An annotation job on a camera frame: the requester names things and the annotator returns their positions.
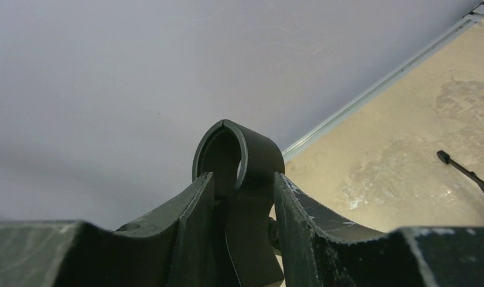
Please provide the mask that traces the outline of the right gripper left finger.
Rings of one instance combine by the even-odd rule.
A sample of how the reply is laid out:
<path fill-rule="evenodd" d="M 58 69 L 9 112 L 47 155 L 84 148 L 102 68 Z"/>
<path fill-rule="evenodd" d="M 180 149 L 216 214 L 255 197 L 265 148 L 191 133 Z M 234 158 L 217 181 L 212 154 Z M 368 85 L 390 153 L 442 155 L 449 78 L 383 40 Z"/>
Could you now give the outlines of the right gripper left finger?
<path fill-rule="evenodd" d="M 86 221 L 0 222 L 0 286 L 212 286 L 214 176 L 108 231 Z"/>

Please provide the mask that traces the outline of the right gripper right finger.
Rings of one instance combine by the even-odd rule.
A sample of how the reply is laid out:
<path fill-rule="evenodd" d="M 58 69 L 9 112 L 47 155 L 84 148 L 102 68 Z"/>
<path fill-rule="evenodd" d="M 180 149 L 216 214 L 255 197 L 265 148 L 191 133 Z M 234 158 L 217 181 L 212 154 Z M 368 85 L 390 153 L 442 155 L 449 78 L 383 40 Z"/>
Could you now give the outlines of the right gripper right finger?
<path fill-rule="evenodd" d="M 287 286 L 484 286 L 484 227 L 387 233 L 339 215 L 275 175 Z"/>

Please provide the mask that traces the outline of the round base clip stand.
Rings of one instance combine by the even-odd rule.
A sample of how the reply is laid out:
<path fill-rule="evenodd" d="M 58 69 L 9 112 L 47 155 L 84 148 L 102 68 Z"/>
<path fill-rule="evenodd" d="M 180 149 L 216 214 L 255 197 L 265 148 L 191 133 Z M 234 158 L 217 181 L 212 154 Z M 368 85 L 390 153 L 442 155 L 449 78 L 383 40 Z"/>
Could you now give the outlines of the round base clip stand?
<path fill-rule="evenodd" d="M 273 140 L 232 120 L 218 121 L 200 140 L 192 178 L 214 177 L 215 286 L 279 286 L 284 281 L 269 239 L 274 174 L 284 170 Z"/>

